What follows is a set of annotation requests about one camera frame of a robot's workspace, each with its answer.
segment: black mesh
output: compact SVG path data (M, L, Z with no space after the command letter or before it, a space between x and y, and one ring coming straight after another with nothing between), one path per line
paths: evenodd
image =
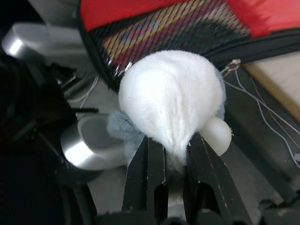
M249 37L225 0L192 0L111 23L89 33L105 71L118 89L126 68L160 50L204 55Z

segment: wooden board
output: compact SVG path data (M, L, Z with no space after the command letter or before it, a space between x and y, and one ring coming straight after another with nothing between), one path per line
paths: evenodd
M300 121L300 52L248 63L245 69Z

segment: gray fabric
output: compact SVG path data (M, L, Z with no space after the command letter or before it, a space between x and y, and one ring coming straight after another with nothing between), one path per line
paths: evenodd
M216 69L216 73L224 93L222 99L222 105L218 110L216 117L224 120L224 114L225 114L224 104L226 101L225 83L221 73L217 69ZM136 126L132 123L130 118L126 114L120 111L114 111L110 114L107 123L107 132L111 137L119 138L124 141L125 157L129 165L137 149L142 143L145 134L139 131L136 128Z

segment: white fluffy cloth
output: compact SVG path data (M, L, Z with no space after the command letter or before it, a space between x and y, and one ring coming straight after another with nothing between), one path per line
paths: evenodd
M168 170L183 173L191 137L224 107L225 89L218 76L206 58L183 51L151 54L125 73L120 109L138 130L165 147Z

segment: red fabric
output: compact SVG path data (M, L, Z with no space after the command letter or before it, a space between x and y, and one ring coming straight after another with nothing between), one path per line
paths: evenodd
M300 28L299 0L227 0L257 38L273 31Z
M82 0L81 18L87 31L135 15L189 0Z

